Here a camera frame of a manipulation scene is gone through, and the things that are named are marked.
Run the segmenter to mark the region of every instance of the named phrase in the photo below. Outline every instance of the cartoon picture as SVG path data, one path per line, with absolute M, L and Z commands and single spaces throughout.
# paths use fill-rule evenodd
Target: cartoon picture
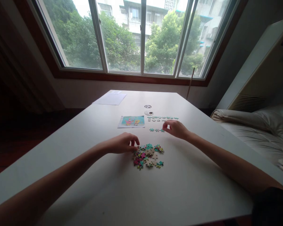
M 145 127 L 144 116 L 122 116 L 118 128 Z

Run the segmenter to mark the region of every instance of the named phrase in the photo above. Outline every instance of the wooden window frame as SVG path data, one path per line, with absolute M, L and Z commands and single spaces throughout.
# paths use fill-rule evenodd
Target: wooden window frame
M 52 54 L 50 47 L 47 44 L 46 38 L 39 27 L 39 24 L 34 17 L 34 14 L 26 0 L 13 0 L 17 9 L 19 10 L 26 26 L 28 27 L 34 41 L 36 42 L 46 64 L 48 65 L 54 78 L 60 79 L 83 79 L 83 80 L 97 80 L 97 81 L 114 81 L 114 82 L 132 82 L 132 83 L 151 83 L 151 84 L 167 84 L 167 85 L 186 85 L 190 84 L 190 79 L 181 78 L 159 78 L 159 77 L 145 77 L 145 76 L 132 76 L 123 74 L 106 74 L 94 73 L 86 71 L 66 71 L 61 70 Z M 192 80 L 192 86 L 207 87 L 212 79 L 215 69 L 224 53 L 224 50 L 234 32 L 234 29 L 244 11 L 248 0 L 240 0 L 235 10 L 235 13 L 229 23 L 226 33 L 221 41 L 219 49 L 211 64 L 208 74 L 203 80 Z

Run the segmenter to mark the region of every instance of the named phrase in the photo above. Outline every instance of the small round object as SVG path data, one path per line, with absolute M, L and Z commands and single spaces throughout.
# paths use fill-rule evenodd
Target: small round object
M 145 115 L 153 115 L 154 112 L 153 111 L 145 111 Z

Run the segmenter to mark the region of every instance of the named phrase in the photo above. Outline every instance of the sofa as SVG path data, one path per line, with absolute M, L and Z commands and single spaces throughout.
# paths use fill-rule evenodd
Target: sofa
M 283 105 L 252 113 L 215 110 L 211 118 L 283 170 Z

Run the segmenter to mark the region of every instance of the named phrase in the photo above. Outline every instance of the tree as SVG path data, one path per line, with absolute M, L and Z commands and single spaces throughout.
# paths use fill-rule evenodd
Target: tree
M 140 53 L 133 34 L 119 26 L 114 17 L 99 15 L 109 68 L 121 71 L 140 71 Z
M 157 24 L 151 27 L 151 36 L 146 43 L 145 72 L 171 74 L 178 51 L 180 34 L 185 14 L 177 16 L 176 12 L 168 12 L 162 21 L 161 28 Z M 201 67 L 202 54 L 194 55 L 199 45 L 200 17 L 194 17 L 188 44 L 181 66 L 183 75 L 191 75 L 193 67 Z
M 81 17 L 72 0 L 45 0 L 48 14 L 70 66 L 102 68 L 92 18 Z M 140 53 L 133 34 L 114 17 L 102 13 L 101 30 L 109 69 L 140 70 Z
M 102 69 L 99 48 L 91 15 L 81 17 L 72 0 L 44 0 L 67 61 L 71 67 Z M 162 26 L 153 24 L 146 43 L 145 72 L 173 72 L 185 14 L 168 12 Z M 140 71 L 140 48 L 133 34 L 119 26 L 114 17 L 99 15 L 110 70 Z M 199 45 L 200 17 L 195 16 L 189 34 L 181 73 L 191 75 L 193 67 L 201 68 L 203 56 L 195 54 Z

